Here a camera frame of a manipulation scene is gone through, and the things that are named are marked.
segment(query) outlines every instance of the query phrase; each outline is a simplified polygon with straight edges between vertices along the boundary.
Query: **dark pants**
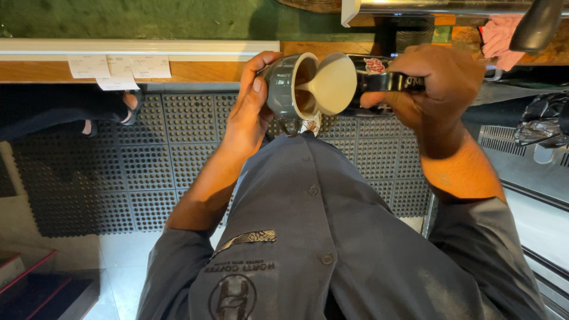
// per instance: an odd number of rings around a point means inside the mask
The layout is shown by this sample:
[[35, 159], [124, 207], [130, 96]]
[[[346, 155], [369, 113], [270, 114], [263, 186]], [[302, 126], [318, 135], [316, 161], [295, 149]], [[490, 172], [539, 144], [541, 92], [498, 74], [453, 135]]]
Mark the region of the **dark pants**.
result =
[[82, 131], [85, 120], [123, 121], [128, 106], [122, 93], [89, 84], [0, 85], [0, 141], [67, 124]]

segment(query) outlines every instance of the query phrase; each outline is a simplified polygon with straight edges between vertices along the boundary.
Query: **green countertop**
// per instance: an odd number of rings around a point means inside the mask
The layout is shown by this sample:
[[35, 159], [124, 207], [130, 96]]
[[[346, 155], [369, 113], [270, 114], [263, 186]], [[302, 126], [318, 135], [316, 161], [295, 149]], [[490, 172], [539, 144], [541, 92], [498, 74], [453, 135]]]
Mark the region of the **green countertop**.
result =
[[0, 0], [0, 24], [17, 38], [373, 41], [276, 0]]

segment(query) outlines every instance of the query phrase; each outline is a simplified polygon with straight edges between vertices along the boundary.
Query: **forearm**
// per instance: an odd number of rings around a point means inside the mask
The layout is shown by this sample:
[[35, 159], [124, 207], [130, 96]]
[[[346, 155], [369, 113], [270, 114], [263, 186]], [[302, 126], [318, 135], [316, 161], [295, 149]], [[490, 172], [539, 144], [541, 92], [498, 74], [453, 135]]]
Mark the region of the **forearm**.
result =
[[174, 207], [166, 228], [213, 232], [223, 218], [245, 160], [222, 144]]
[[461, 122], [417, 132], [417, 137], [424, 175], [438, 197], [444, 199], [445, 193], [459, 199], [496, 196], [506, 202], [494, 168]]

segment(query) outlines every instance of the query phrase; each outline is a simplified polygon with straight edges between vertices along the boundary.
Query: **hand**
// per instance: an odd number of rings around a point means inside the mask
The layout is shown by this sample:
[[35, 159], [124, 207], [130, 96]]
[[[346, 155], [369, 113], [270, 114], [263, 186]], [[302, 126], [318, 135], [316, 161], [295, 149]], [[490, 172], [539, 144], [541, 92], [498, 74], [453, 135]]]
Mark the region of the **hand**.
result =
[[459, 125], [460, 116], [478, 94], [485, 72], [470, 54], [429, 44], [407, 47], [387, 70], [425, 77], [426, 91], [368, 92], [362, 95], [361, 105], [369, 108], [384, 102], [417, 134], [437, 130], [443, 136]]
[[229, 150], [234, 156], [247, 159], [259, 150], [267, 132], [272, 111], [264, 106], [267, 100], [267, 84], [257, 72], [267, 64], [282, 57], [280, 52], [264, 51], [253, 57], [243, 70], [237, 102], [229, 114], [227, 131], [220, 149]]

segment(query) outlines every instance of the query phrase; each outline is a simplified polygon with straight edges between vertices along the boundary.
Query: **shirt button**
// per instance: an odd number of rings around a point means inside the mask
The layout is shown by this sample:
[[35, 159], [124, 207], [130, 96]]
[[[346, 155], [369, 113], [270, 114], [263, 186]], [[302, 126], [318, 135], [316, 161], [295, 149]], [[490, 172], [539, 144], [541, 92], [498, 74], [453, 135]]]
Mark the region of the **shirt button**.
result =
[[322, 255], [322, 258], [320, 259], [322, 260], [322, 263], [325, 265], [334, 262], [334, 256], [332, 255], [332, 252], [326, 252], [325, 254]]
[[316, 185], [313, 185], [312, 187], [310, 187], [310, 189], [308, 190], [308, 194], [311, 196], [315, 196], [318, 193], [318, 189], [316, 188]]

